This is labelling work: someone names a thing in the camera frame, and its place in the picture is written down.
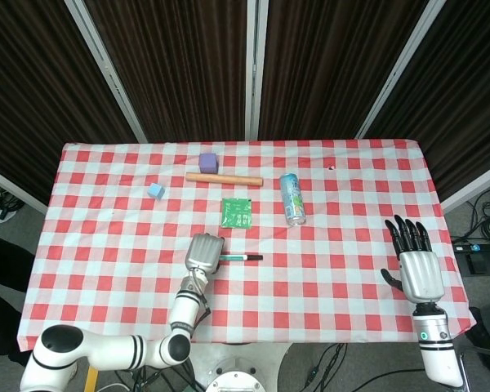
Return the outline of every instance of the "blue cube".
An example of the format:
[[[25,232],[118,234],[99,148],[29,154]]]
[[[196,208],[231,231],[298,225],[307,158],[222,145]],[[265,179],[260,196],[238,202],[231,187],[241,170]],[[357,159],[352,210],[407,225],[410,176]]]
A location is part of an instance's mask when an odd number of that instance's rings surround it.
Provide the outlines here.
[[[147,189],[147,194],[151,198],[155,198],[156,200],[162,198],[164,193],[165,193],[165,188],[163,188],[161,185],[158,184],[151,184],[149,189]]]

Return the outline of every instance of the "drink can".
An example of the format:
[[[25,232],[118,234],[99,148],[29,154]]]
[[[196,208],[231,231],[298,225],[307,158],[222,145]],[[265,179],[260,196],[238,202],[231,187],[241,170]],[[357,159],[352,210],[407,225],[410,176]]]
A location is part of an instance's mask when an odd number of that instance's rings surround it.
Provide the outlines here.
[[[292,173],[284,174],[279,177],[279,184],[287,223],[290,226],[303,225],[306,216],[297,176]]]

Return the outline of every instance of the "robot finger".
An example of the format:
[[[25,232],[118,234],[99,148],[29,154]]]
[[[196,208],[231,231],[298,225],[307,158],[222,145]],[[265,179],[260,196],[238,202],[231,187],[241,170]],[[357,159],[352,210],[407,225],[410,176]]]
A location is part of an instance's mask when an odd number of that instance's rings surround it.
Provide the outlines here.
[[[430,244],[430,238],[428,237],[425,226],[423,226],[421,222],[416,222],[416,226],[423,249],[428,252],[432,252],[432,245]]]
[[[394,244],[395,254],[399,259],[399,254],[405,252],[403,248],[403,240],[399,236],[399,231],[395,228],[394,224],[390,220],[385,220],[385,225],[390,231],[392,236],[392,243]]]
[[[421,240],[419,238],[419,232],[417,231],[416,226],[409,219],[406,219],[405,223],[407,224],[408,231],[410,232],[410,238],[412,240],[412,250],[422,251],[423,245],[421,244]]]
[[[397,288],[401,292],[403,291],[403,284],[400,280],[393,278],[392,275],[390,275],[389,270],[382,268],[381,275],[383,276],[385,282],[387,282],[390,286],[392,286],[393,288]]]
[[[395,221],[398,222],[399,232],[401,233],[401,239],[403,241],[403,248],[406,252],[412,251],[412,240],[410,239],[410,233],[408,232],[407,225],[403,218],[399,215],[394,215]]]

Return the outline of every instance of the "purple cube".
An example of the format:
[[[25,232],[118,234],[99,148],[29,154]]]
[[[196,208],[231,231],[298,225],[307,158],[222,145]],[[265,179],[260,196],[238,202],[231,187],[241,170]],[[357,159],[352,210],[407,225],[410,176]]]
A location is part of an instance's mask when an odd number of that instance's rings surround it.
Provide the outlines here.
[[[216,157],[216,154],[200,154],[198,164],[201,173],[218,173],[218,158]]]

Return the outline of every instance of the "power strip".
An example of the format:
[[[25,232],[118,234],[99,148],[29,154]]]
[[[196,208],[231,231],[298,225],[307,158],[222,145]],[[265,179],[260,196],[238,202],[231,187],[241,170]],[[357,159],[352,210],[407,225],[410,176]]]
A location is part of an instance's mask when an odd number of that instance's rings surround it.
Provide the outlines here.
[[[461,276],[490,276],[490,243],[453,245]]]

